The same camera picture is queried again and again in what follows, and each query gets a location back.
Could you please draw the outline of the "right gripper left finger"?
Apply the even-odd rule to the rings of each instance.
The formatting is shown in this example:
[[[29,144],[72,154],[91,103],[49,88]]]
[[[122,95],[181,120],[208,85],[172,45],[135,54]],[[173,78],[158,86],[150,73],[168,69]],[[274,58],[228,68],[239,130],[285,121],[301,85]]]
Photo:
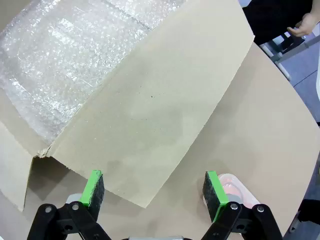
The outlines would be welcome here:
[[[93,170],[79,200],[60,208],[50,203],[39,206],[27,239],[65,240],[70,234],[79,234],[83,240],[109,240],[97,223],[104,193],[103,174]]]

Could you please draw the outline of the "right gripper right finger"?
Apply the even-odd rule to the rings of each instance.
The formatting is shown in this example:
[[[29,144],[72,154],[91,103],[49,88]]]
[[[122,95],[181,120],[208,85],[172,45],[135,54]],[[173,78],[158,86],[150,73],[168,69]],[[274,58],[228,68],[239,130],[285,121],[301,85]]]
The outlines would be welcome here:
[[[261,203],[246,204],[249,191],[243,184],[232,194],[227,194],[215,171],[207,171],[202,195],[211,226],[203,240],[226,240],[231,233],[240,234],[244,240],[281,240],[281,231],[271,209]]]

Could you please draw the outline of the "person's left hand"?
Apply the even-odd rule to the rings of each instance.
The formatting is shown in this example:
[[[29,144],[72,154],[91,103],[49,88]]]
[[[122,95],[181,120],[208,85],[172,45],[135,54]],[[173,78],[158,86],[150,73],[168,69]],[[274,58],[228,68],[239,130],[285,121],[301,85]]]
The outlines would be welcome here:
[[[310,12],[305,14],[302,20],[298,22],[294,28],[288,27],[287,31],[296,37],[303,37],[309,35],[319,22],[320,14],[317,12]]]

